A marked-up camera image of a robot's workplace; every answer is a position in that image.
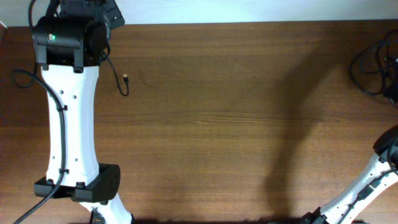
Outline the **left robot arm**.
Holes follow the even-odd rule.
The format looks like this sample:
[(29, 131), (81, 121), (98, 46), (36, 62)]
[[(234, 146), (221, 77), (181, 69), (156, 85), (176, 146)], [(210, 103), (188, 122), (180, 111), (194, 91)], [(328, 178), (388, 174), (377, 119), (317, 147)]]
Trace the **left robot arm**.
[(52, 1), (32, 28), (41, 84), (49, 99), (50, 160), (34, 184), (43, 201), (69, 198), (98, 223), (133, 223), (119, 197), (121, 171), (97, 161), (94, 99), (111, 33), (124, 18), (114, 1)]

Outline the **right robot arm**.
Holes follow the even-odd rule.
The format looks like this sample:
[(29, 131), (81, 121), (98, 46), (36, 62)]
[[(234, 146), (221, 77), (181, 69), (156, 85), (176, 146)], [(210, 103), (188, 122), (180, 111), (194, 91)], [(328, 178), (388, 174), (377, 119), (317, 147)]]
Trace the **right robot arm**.
[(397, 126), (383, 133), (373, 145), (375, 153), (360, 174), (339, 196), (300, 223), (349, 224), (383, 191), (397, 183)]

